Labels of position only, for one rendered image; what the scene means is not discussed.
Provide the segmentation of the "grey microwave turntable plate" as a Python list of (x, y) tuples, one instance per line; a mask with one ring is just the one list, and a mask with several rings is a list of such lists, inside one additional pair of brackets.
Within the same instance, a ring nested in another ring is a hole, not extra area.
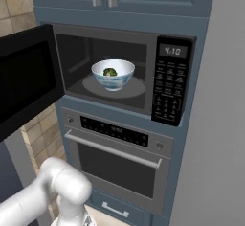
[(99, 84), (93, 76), (87, 77), (83, 82), (83, 86), (89, 92), (106, 98), (112, 99), (127, 99), (140, 96), (145, 92), (144, 83), (136, 78), (132, 78), (129, 83), (127, 83), (119, 91), (109, 91), (101, 84)]

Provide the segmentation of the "white blue patterned bowl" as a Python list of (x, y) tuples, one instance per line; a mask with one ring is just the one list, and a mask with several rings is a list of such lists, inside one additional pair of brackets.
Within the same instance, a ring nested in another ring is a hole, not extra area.
[(106, 90), (119, 91), (133, 77), (135, 65), (124, 59), (106, 59), (95, 63), (91, 71)]

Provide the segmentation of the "grey microwave oven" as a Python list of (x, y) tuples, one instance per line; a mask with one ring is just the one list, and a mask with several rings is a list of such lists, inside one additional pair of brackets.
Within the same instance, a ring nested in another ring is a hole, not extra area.
[(196, 38), (54, 24), (64, 90), (177, 126)]

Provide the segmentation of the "green broccoli floret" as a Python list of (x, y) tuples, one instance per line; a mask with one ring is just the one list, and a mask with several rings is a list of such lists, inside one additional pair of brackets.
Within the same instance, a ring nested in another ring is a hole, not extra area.
[(106, 68), (103, 70), (103, 74), (108, 77), (115, 77), (117, 75), (117, 72), (113, 68)]

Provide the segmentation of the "black microwave door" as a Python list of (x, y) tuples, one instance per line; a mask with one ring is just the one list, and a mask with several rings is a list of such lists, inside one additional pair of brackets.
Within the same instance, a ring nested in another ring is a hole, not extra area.
[(63, 95), (51, 25), (0, 37), (0, 142)]

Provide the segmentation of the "blue drawer front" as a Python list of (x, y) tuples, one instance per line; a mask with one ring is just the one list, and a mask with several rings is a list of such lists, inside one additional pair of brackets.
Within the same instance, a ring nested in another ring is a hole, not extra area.
[[(120, 212), (129, 212), (128, 218), (117, 215), (109, 210), (104, 209), (101, 204), (105, 201), (108, 205)], [(114, 216), (115, 218), (131, 225), (131, 226), (150, 226), (151, 215), (145, 210), (139, 209), (134, 205), (128, 204), (120, 199), (114, 198), (102, 192), (96, 190), (92, 191), (90, 196), (90, 205), (99, 211), (102, 211), (108, 215)]]

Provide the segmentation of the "stainless steel wall oven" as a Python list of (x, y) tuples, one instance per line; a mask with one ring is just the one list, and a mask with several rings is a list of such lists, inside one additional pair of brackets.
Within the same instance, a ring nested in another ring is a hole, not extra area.
[[(64, 134), (72, 165), (89, 178), (95, 189), (153, 213), (163, 212), (172, 138), (68, 108), (61, 109), (61, 116), (65, 134), (71, 129), (72, 135), (155, 163), (161, 158), (161, 166), (154, 169), (72, 141)], [(68, 117), (74, 119), (70, 124)], [(164, 148), (158, 150), (157, 143), (162, 143)]]

